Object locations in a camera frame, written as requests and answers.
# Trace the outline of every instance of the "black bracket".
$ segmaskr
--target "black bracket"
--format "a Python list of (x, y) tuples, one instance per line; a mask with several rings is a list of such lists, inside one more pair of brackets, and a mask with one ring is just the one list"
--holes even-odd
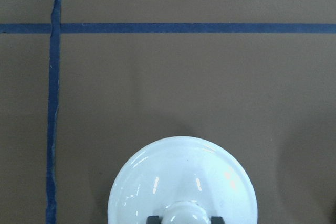
[[(147, 224), (161, 224), (160, 217), (148, 216)], [(224, 219), (221, 216), (211, 216), (211, 224), (225, 224)]]

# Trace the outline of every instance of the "painter's tape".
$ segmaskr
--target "painter's tape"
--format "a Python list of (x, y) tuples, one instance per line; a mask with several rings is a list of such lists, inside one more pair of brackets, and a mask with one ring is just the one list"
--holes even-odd
[(50, 34), (49, 23), (0, 24), (0, 34)]
[(49, 51), (49, 98), (48, 98), (48, 133), (47, 133), (47, 207), (46, 224), (56, 224), (56, 180), (55, 180), (55, 144), (59, 89), (60, 55), (60, 18), (61, 0), (54, 0), (51, 13), (51, 34)]
[[(0, 33), (47, 34), (50, 24), (0, 24)], [(302, 33), (335, 34), (336, 24), (319, 23), (64, 23), (64, 34), (117, 33)]]

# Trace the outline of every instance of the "white bowl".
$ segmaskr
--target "white bowl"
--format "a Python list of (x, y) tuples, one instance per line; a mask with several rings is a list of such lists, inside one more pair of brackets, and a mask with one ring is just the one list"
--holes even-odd
[(158, 140), (134, 154), (117, 175), (108, 203), (109, 224), (146, 224), (148, 216), (171, 224), (190, 216), (208, 223), (203, 214), (221, 216), (226, 224), (257, 224), (256, 196), (230, 153), (187, 136)]

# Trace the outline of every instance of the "blue tape line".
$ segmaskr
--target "blue tape line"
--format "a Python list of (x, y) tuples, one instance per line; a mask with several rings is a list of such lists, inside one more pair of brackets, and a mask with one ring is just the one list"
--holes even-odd
[(56, 224), (56, 179), (55, 179), (55, 144), (59, 89), (60, 55), (60, 18), (61, 0), (54, 0), (51, 13), (50, 59), (49, 59), (49, 98), (48, 98), (48, 134), (47, 134), (47, 207), (46, 224)]
[(0, 33), (7, 34), (50, 34), (49, 23), (40, 24), (0, 24)]
[[(0, 33), (47, 34), (50, 24), (0, 24)], [(335, 34), (336, 24), (314, 23), (64, 23), (61, 33), (303, 33)]]

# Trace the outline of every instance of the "white ceramic object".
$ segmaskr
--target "white ceramic object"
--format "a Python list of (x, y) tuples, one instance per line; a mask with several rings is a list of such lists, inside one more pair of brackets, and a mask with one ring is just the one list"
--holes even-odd
[(135, 153), (117, 175), (108, 204), (109, 224), (257, 224), (257, 202), (239, 162), (209, 141), (169, 137)]

